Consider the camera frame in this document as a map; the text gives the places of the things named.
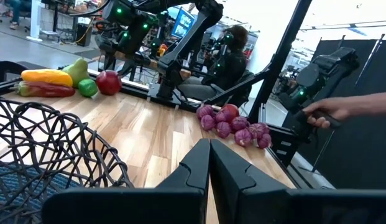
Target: wooden tabletop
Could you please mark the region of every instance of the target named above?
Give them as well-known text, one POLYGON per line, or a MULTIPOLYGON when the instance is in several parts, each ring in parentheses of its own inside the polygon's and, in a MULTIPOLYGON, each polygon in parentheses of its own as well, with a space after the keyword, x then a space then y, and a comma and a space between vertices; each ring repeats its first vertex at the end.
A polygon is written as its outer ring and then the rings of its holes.
MULTIPOLYGON (((101 53, 103 55, 106 55, 106 52, 101 50, 101 53)), ((128 57, 127 55, 125 55, 124 53, 122 52, 115 52, 114 53, 114 56, 117 60, 132 60, 131 57, 128 57)), ((154 59, 150 59, 150 64, 149 65, 143 65, 144 67, 147 67, 149 69, 152 69, 152 70, 157 70, 158 69, 158 61, 157 60, 154 60, 154 59)), ((181 69, 180 72, 179 72, 180 76, 182 77, 182 79, 187 79, 191 76, 191 72, 189 70, 186 70, 186 69, 181 69)))
MULTIPOLYGON (((136 187, 155 187, 159 184, 178 166, 198 140, 220 139, 212 132, 201 130, 194 113, 174 110, 122 93, 114 96, 98 95, 95 99, 82 97, 79 93, 68 98, 24 98, 15 93, 3 97, 20 102, 45 103, 62 113, 77 115, 82 122, 89 122, 91 129, 97 130, 112 147, 118 149, 119 157, 128 165, 130 180, 136 187)), ((31 119, 42 119, 40 113, 31 111, 26 114, 31 119)), ((294 188, 266 150, 254 146, 237 146, 233 136, 220 140, 266 174, 294 188)), ((0 139, 0 155, 4 148, 7 148, 7 143, 0 139)), ((207 223, 218 223, 211 188, 207 223)))

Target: computer monitor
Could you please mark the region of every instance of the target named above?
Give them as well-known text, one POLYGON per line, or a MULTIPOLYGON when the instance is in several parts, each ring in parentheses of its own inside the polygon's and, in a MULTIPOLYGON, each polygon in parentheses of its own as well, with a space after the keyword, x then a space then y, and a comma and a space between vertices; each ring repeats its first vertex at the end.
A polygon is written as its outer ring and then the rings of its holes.
POLYGON ((175 26, 172 30, 172 35, 174 37, 183 38, 193 26, 194 20, 195 18, 193 15, 183 8, 180 8, 178 16, 176 17, 175 26))

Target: wicker basket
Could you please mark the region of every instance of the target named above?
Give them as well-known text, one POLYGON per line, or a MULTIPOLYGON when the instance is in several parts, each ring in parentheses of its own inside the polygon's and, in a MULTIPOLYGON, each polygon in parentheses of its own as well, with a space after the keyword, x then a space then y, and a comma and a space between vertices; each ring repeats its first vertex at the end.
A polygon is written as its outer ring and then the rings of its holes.
POLYGON ((127 166, 88 123, 0 97, 0 223, 41 223, 50 196, 72 187, 129 187, 127 166))

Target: green pear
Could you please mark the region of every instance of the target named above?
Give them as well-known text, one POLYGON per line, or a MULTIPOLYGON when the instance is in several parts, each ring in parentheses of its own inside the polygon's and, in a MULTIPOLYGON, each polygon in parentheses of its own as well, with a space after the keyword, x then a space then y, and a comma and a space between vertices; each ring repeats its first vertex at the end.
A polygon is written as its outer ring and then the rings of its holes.
POLYGON ((74 64, 63 68, 63 72, 66 72, 73 79, 73 87, 78 88, 80 81, 89 78, 88 74, 88 62, 79 58, 74 64))

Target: human hand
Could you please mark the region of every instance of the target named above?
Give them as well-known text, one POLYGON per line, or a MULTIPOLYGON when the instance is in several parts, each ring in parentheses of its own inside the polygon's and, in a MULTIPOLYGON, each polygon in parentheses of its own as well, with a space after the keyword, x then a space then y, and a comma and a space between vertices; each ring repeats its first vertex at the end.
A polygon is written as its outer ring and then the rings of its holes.
POLYGON ((335 97, 327 98, 317 102, 314 102, 303 109, 308 115, 307 122, 313 126, 319 128, 328 128, 331 123, 326 120, 324 117, 315 118, 313 113, 315 111, 322 111, 329 114, 331 117, 335 118, 338 121, 343 121, 346 118, 350 117, 352 110, 352 102, 349 97, 335 97))

